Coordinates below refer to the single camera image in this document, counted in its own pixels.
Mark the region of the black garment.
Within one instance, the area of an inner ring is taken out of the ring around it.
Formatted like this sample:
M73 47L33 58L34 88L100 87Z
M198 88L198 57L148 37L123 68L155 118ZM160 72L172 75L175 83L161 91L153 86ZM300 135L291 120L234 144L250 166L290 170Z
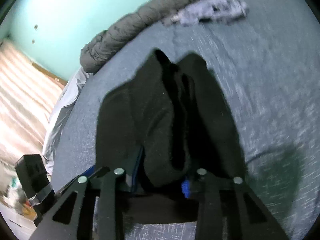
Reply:
M124 168L136 146L144 161L136 192L122 186L116 207L145 214L155 205L177 210L189 203L181 184L196 169L218 178L245 173L231 110L202 57L190 53L172 63L154 50L135 77L101 103L95 140L96 165Z

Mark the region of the light grey sheet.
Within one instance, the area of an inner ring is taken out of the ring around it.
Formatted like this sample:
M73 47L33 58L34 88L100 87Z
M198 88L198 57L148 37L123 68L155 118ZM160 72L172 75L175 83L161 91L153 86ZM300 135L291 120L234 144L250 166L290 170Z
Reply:
M50 176L53 174L54 160L63 128L89 77L89 73L85 72L82 67L79 68L67 82L51 112L42 148L44 166Z

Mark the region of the peach curtain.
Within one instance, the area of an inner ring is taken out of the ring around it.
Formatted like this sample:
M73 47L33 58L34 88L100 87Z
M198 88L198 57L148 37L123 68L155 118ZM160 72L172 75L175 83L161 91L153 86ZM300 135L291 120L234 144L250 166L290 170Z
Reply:
M66 81L1 40L1 160L40 154L50 114Z

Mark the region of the dark grey rolled duvet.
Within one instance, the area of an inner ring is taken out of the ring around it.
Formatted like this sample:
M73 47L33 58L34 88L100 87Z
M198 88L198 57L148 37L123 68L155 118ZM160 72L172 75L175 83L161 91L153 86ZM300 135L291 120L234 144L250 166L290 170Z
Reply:
M150 0L135 12L123 16L103 30L81 49L80 65L87 73L96 73L128 42L145 28L196 0Z

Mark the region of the blue patterned bed sheet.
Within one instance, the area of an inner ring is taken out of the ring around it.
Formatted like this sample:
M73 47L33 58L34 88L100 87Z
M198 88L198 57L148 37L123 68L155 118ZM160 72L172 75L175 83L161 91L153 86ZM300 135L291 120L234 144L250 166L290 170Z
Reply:
M84 85L62 130L52 185L59 190L95 162L95 134L106 93L131 79L153 48L176 62L201 55L232 110L247 182L290 239L319 215L319 23L304 0L243 0L231 24L155 23Z

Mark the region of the light blue crumpled garment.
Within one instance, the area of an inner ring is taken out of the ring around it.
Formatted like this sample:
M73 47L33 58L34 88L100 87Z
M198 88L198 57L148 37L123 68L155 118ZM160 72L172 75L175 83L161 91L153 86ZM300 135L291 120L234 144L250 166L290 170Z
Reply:
M243 0L199 0L169 16L169 24L195 25L201 21L229 23L249 11Z

